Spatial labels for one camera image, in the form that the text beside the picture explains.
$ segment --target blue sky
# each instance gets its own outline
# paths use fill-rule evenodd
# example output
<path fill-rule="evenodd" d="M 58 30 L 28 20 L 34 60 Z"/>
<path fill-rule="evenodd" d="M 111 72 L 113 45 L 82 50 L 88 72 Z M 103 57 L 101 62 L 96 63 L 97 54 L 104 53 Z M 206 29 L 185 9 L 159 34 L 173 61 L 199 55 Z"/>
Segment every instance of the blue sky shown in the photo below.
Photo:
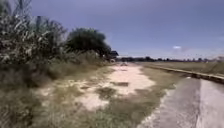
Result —
<path fill-rule="evenodd" d="M 224 55 L 224 0 L 33 0 L 33 16 L 91 27 L 121 56 Z"/>

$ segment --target tree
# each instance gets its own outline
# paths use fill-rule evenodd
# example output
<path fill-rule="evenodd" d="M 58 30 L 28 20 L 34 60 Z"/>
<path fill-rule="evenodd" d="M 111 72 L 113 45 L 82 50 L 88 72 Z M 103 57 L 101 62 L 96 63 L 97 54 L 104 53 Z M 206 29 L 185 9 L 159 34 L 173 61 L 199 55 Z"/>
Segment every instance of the tree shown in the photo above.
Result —
<path fill-rule="evenodd" d="M 67 50 L 68 52 L 92 50 L 100 57 L 108 56 L 111 48 L 105 43 L 105 39 L 105 35 L 95 29 L 78 28 L 70 32 L 67 39 Z"/>
<path fill-rule="evenodd" d="M 8 0 L 0 0 L 0 15 L 10 14 L 11 6 Z"/>

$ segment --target dirt path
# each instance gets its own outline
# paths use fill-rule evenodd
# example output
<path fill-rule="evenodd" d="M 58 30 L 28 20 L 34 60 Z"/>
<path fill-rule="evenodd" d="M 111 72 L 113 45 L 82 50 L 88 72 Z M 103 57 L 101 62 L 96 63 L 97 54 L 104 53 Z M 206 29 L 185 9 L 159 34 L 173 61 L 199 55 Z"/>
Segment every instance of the dirt path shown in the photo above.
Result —
<path fill-rule="evenodd" d="M 107 81 L 99 83 L 99 86 L 96 88 L 89 88 L 86 94 L 77 99 L 88 110 L 94 110 L 109 104 L 109 101 L 100 99 L 99 95 L 96 94 L 96 90 L 99 88 L 115 89 L 115 96 L 125 97 L 135 94 L 137 89 L 149 89 L 149 87 L 155 84 L 142 74 L 140 66 L 112 66 L 110 68 L 114 72 L 108 76 Z"/>

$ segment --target green grass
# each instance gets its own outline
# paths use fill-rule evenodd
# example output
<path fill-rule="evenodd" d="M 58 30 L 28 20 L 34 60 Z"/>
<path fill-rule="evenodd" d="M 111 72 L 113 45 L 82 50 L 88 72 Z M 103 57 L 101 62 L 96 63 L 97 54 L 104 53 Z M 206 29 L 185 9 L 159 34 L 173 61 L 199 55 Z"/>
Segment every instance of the green grass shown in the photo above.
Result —
<path fill-rule="evenodd" d="M 224 75 L 223 62 L 149 62 L 142 63 L 144 66 L 155 65 L 166 68 L 181 69 L 186 71 L 201 72 L 207 74 Z"/>
<path fill-rule="evenodd" d="M 145 75 L 156 82 L 151 90 L 137 90 L 137 95 L 127 98 L 112 98 L 102 110 L 80 116 L 77 128 L 136 128 L 136 126 L 159 105 L 166 89 L 181 79 L 178 74 L 144 68 Z"/>
<path fill-rule="evenodd" d="M 100 95 L 101 99 L 111 99 L 115 93 L 116 90 L 113 88 L 109 88 L 109 87 L 104 87 L 104 88 L 99 88 L 96 90 L 96 92 Z"/>

